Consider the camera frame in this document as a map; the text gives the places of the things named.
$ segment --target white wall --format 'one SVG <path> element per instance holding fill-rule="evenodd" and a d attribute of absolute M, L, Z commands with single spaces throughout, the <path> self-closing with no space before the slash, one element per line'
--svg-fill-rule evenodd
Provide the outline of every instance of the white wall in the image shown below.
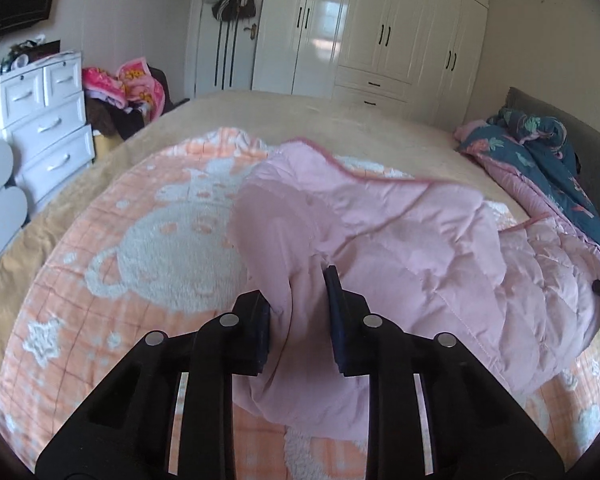
<path fill-rule="evenodd" d="M 184 95 L 184 67 L 191 0 L 54 0 L 51 18 L 0 40 L 0 58 L 14 43 L 44 32 L 62 49 L 82 50 L 85 66 L 114 72 L 145 56 L 164 70 L 172 99 Z"/>
<path fill-rule="evenodd" d="M 600 131 L 600 0 L 490 0 L 467 120 L 496 113 L 510 86 Z"/>

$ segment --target silver screw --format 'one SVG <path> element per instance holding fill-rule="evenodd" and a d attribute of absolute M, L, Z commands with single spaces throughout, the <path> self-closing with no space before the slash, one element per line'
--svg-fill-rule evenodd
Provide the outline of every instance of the silver screw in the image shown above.
<path fill-rule="evenodd" d="M 225 327 L 236 326 L 240 322 L 240 318 L 235 314 L 224 314 L 220 318 L 220 324 Z"/>
<path fill-rule="evenodd" d="M 454 336 L 453 334 L 445 332 L 438 336 L 438 342 L 446 348 L 453 348 L 454 346 L 456 346 L 458 339 L 456 339 L 456 336 Z"/>
<path fill-rule="evenodd" d="M 365 316 L 365 319 L 363 319 L 362 322 L 369 328 L 378 328 L 379 326 L 382 326 L 382 318 L 380 316 L 376 316 L 376 314 Z"/>
<path fill-rule="evenodd" d="M 149 332 L 144 337 L 144 342 L 149 346 L 158 346 L 164 341 L 164 334 L 162 332 Z"/>

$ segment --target quilted fabric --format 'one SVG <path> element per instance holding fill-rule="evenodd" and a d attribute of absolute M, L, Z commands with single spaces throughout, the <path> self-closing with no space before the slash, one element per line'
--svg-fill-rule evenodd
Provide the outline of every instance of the quilted fabric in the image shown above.
<path fill-rule="evenodd" d="M 303 142 L 247 177 L 228 233 L 273 310 L 264 373 L 235 378 L 235 401 L 304 434 L 368 430 L 367 379 L 332 359 L 325 266 L 406 332 L 456 334 L 515 394 L 566 368 L 600 328 L 599 260 L 554 218 L 499 233 L 477 190 L 360 178 Z"/>

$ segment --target beige bed sheet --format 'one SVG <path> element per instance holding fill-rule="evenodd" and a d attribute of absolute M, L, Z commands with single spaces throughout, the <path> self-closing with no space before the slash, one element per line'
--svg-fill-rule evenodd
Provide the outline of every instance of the beige bed sheet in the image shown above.
<path fill-rule="evenodd" d="M 276 145 L 306 137 L 338 155 L 374 160 L 414 176 L 457 180 L 522 208 L 477 165 L 454 152 L 451 134 L 376 110 L 263 92 L 224 92 L 190 102 L 145 128 L 78 177 L 0 258 L 0 366 L 20 306 L 35 275 L 74 219 L 120 174 L 161 148 L 220 126 L 236 126 Z"/>

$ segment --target teal floral comforter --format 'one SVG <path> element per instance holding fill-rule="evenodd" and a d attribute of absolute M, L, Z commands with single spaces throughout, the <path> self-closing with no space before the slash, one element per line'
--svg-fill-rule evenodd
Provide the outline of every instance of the teal floral comforter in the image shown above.
<path fill-rule="evenodd" d="M 600 246 L 600 216 L 576 179 L 576 156 L 560 121 L 503 108 L 458 147 L 513 166 L 571 223 Z"/>

